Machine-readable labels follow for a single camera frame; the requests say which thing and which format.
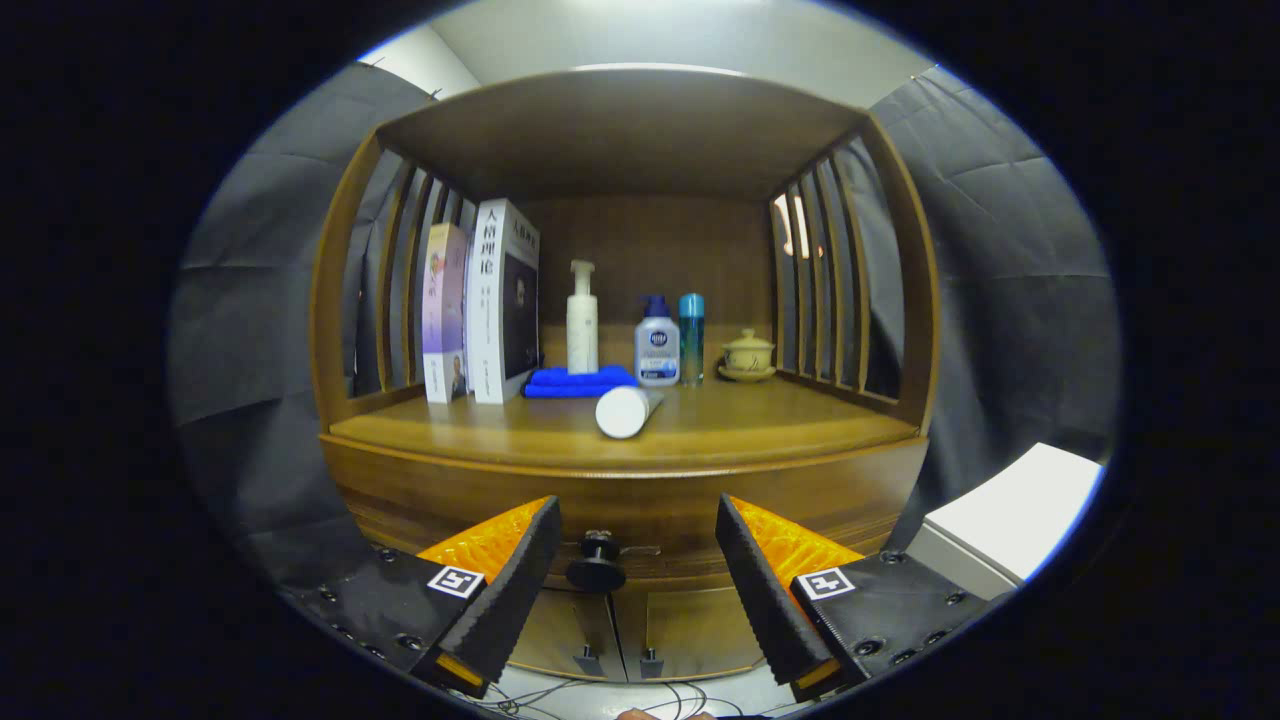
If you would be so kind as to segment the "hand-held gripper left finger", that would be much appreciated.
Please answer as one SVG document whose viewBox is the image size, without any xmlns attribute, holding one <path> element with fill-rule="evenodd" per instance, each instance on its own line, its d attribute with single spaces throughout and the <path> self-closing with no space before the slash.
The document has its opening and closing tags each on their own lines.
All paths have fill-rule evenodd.
<svg viewBox="0 0 1280 720">
<path fill-rule="evenodd" d="M 561 543 L 544 496 L 419 553 L 364 548 L 347 569 L 291 583 L 291 601 L 394 670 L 480 700 L 512 655 Z"/>
</svg>

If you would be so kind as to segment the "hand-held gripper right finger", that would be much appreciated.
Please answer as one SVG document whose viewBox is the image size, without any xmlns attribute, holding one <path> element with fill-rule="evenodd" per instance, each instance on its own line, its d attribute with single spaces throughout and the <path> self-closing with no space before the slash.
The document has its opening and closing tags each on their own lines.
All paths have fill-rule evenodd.
<svg viewBox="0 0 1280 720">
<path fill-rule="evenodd" d="M 1007 600 L 900 550 L 863 555 L 731 495 L 716 538 L 763 657 L 795 700 L 911 664 Z"/>
</svg>

